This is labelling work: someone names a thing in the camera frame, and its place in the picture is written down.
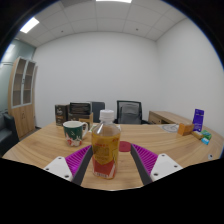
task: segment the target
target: cup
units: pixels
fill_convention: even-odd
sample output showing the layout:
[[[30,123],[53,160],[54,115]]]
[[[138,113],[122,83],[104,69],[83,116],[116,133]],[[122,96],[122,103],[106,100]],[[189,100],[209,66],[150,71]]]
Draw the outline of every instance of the cup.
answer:
[[[67,121],[63,123],[65,138],[70,146],[80,146],[82,144],[82,138],[88,131],[88,124],[80,121]]]

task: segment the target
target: glass cabinet door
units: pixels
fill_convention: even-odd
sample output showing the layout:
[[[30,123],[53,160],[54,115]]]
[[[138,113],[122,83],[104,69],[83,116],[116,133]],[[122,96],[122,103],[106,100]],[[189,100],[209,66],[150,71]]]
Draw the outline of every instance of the glass cabinet door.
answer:
[[[23,87],[23,104],[31,103],[32,99],[32,80],[35,63],[29,61],[25,73],[25,81]]]
[[[20,59],[15,72],[13,89],[12,89],[12,106],[21,105],[21,91],[22,91],[22,79],[26,65],[26,60]]]

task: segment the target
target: white wall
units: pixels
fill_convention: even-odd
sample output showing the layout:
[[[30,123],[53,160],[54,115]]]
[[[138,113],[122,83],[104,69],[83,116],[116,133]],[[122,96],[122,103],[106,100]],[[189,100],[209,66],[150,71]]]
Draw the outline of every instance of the white wall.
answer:
[[[141,101],[148,120],[160,103],[157,53],[154,41],[110,32],[70,35],[38,47],[36,126],[55,121],[55,104],[88,100],[105,102],[115,116],[117,100]]]
[[[204,125],[224,136],[224,74],[202,31],[183,20],[158,41],[162,94],[160,109],[193,119],[205,111]]]

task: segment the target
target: bottle label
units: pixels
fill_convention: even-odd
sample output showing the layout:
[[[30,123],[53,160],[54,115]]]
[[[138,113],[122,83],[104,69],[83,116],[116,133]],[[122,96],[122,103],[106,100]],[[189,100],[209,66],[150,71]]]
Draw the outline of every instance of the bottle label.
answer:
[[[113,178],[116,172],[120,134],[98,136],[92,133],[93,172],[103,178]]]

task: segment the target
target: chair backrest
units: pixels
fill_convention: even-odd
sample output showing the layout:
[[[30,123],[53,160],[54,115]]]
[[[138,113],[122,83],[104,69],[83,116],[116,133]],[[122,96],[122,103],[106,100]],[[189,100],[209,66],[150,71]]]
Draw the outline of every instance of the chair backrest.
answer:
[[[142,105],[137,101],[117,101],[118,124],[141,124]]]
[[[5,119],[4,119],[4,115],[2,113],[0,113],[0,130],[2,130],[3,128],[5,128]]]
[[[94,102],[90,101],[92,103],[92,112],[93,112],[93,122],[99,123],[99,117],[100,117],[100,110],[105,109],[105,103],[104,102]]]

